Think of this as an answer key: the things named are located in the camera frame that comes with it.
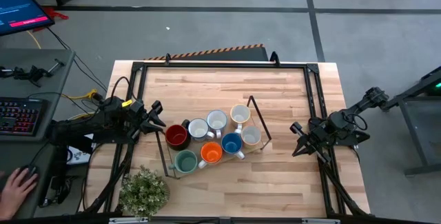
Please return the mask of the green faceted mug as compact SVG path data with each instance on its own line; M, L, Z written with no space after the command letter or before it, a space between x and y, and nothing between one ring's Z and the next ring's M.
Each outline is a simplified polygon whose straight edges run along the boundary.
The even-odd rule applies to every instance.
M168 168L171 170L178 170L180 173L192 173L198 167L198 157L191 150L182 150L175 156L173 164Z

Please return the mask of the grey desk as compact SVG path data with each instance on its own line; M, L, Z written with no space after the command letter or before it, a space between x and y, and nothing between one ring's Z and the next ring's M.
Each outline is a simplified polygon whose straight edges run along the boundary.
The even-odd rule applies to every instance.
M74 53L69 50L0 49L0 65L5 68L18 67L28 70L36 66L49 70L57 61L64 63L54 71L52 77L38 80L38 87L29 81L0 79L0 97L26 98L30 95L48 102L35 136L0 135L0 171L6 173L0 179L0 189L5 185L7 177L18 167L31 163L37 167L38 184L15 214L16 218L32 218L40 198L44 195L50 164L56 150L53 145L47 143L45 132L54 116L59 94L65 85L73 58Z

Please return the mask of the potted green plant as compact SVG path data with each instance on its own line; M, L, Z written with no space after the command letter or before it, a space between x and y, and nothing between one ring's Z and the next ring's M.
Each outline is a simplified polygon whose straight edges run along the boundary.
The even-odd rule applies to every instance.
M119 205L124 212L137 217L151 217L170 199L170 188L157 171L143 165L136 174L122 180Z

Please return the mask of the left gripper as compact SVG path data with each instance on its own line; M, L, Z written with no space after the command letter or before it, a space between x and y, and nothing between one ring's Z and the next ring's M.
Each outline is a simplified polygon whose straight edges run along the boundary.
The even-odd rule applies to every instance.
M132 129L129 131L130 138L136 138L141 132L149 134L153 132L163 132L162 127L165 123L159 119L159 114L163 111L160 101L156 100L152 105L152 109L147 112L144 104L135 101L129 107L129 122Z

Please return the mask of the white mug yellow rim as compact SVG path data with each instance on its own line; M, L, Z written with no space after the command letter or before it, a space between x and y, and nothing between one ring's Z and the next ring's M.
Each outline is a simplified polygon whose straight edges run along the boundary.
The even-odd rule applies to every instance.
M232 125L235 127L234 132L241 134L243 126L248 122L251 116L250 109L244 104L236 104L230 110Z

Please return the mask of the person's hand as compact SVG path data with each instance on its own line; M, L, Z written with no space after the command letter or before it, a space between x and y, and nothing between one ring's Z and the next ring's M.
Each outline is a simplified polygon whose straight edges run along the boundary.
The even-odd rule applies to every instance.
M28 180L23 179L29 170L17 168L8 177L5 187L0 193L0 221L10 220L17 213L27 195L37 185L37 174L33 174Z

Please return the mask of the red lattice white mug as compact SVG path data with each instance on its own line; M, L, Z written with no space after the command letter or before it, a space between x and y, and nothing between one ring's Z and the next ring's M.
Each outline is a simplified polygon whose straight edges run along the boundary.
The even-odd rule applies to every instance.
M207 115L206 121L216 138L221 139L228 123L227 115L222 110L212 110Z

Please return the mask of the black table frame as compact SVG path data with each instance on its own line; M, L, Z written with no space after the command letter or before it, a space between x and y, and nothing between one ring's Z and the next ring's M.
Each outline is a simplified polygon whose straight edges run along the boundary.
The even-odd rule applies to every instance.
M161 174L170 199L160 217L320 218L326 214L318 159L293 156L298 136L290 127L307 126L312 114L322 116L346 106L335 63L312 65L284 62L238 63L193 61L147 70L143 101L160 101L166 125L206 116L253 98L252 123L263 118L265 147L244 159L226 156L221 163L180 176L164 172L170 153L163 135L147 134L134 147L131 173L148 167Z

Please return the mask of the hazard-striped black platform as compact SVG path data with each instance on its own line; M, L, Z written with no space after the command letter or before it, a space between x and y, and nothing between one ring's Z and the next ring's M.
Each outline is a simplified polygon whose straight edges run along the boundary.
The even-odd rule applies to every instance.
M171 60L199 61L268 61L266 49L262 43L240 45L230 48L218 48L199 52L170 54Z

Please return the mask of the blue floral white mug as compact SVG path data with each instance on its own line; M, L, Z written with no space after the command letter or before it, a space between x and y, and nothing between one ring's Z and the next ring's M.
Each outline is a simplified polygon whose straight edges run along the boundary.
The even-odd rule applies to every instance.
M189 133L193 141L201 142L206 139L214 139L215 134L210 131L210 128L205 119L193 119L189 122Z

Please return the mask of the black desk clamp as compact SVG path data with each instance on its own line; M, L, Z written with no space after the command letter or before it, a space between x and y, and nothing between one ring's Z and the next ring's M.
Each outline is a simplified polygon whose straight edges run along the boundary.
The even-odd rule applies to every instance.
M14 69L7 69L3 66L0 66L0 78L7 79L13 78L15 80L29 81L31 84L40 88L41 86L38 84L38 81L47 77L50 78L54 75L55 71L59 68L65 66L65 63L55 59L56 63L49 69L45 70L43 68L38 68L36 66L32 66L28 72L26 72L23 68L15 67Z

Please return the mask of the backlit keyboard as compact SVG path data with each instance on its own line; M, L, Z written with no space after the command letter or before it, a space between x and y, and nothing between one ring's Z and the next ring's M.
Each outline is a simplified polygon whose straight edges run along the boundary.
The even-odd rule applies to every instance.
M46 105L43 99L0 97L0 135L35 136Z

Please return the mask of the computer monitor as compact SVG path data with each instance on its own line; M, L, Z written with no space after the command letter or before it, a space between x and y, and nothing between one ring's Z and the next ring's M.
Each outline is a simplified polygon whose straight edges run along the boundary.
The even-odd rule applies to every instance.
M35 0L0 0L0 37L52 25L54 20Z

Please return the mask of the black computer mouse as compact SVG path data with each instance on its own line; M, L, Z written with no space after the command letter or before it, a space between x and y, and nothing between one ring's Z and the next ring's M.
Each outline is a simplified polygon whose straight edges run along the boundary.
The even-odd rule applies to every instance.
M28 179L30 179L34 174L36 174L38 172L38 167L35 165L25 165L23 167L20 167L20 171L19 173L22 173L22 171L26 170L27 173L26 175L23 177L23 181L27 181Z

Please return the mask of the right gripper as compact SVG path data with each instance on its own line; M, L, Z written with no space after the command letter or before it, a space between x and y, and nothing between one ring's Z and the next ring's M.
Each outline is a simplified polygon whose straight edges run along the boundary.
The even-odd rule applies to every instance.
M331 162L331 156L323 151L324 149L328 149L328 145L330 144L327 140L329 135L325 132L324 128L318 126L313 128L309 133L304 133L299 122L294 122L290 126L290 130L299 136L297 139L298 144L292 156L316 153L322 162Z

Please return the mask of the black metal stand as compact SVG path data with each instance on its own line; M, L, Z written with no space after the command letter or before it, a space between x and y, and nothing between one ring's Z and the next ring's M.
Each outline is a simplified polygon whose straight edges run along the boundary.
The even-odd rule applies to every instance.
M441 66L417 84L388 101L382 110L399 107L422 165L404 171L405 176L441 172L441 96L427 96L427 86L441 77Z

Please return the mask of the black mug red interior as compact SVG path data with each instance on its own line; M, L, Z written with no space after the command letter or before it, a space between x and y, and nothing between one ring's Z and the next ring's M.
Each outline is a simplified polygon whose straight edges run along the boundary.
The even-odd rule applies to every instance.
M172 125L166 133L165 139L169 148L175 151L185 150L191 142L191 137L184 125Z

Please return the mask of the wooden shelf black frame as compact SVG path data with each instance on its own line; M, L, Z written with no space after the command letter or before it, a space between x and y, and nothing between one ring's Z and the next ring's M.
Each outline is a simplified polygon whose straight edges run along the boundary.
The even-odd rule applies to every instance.
M254 99L254 97L252 95L249 96L248 102L245 105L250 109L251 116L250 116L248 122L246 122L244 124L243 128L246 126L250 126L250 125L254 125L254 126L258 127L261 131L261 142L256 147L252 147L252 148L245 147L244 143L243 143L242 152L244 153L244 155L249 154L250 152L254 152L256 150L263 150L266 147L266 145L271 141L271 134L269 133L269 130L267 129L267 126L265 124L265 120L264 120L262 114L260 113L260 110L258 108L256 100ZM228 118L228 123L227 123L227 126L225 127L225 132L223 133L222 138L226 134L235 133L234 132L235 127L232 125L230 111L229 111L229 114L226 114L226 115ZM190 122L189 120L185 119L180 124L180 125L184 125L187 128L188 132L189 132L189 130L188 130L189 122ZM166 139L165 139L165 133L166 133L166 131L163 133L158 133L156 135L156 139L157 139L157 143L158 143L159 154L161 156L161 162L163 164L163 171L167 177L170 177L173 179L180 179L181 177L183 177L185 175L190 175L190 174L195 173L197 171L213 167L219 163L223 163L223 162L226 162L226 161L229 161L232 159L239 159L237 156L235 156L233 154L228 154L223 150L223 157L216 164L209 164L206 167L204 167L203 169L200 169L199 167L197 167L192 173L189 173L189 174L180 173L178 170L171 170L168 168L168 166L174 163L175 156L180 151L175 151L175 150L172 150L171 148L168 147ZM217 139L216 135L215 135L214 139L206 139L201 142L196 142L196 141L193 141L192 137L191 137L190 145L186 148L186 150L193 151L197 155L198 163L199 163L201 161L201 156L200 156L201 147L205 143L208 143L208 142L217 142L221 145L222 138Z

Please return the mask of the orange mug white handle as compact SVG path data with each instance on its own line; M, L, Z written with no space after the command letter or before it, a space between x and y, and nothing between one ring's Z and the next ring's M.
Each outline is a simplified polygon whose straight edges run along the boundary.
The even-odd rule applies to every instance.
M203 169L209 164L218 163L223 157L223 149L217 142L208 142L201 147L200 156L198 167Z

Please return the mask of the white printed paper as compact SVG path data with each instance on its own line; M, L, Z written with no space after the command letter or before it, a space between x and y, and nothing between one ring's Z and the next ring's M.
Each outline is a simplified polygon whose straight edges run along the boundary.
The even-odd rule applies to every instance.
M93 134L85 134L82 137L77 136L69 140L68 165L80 165L89 161L91 152L96 147L93 138Z

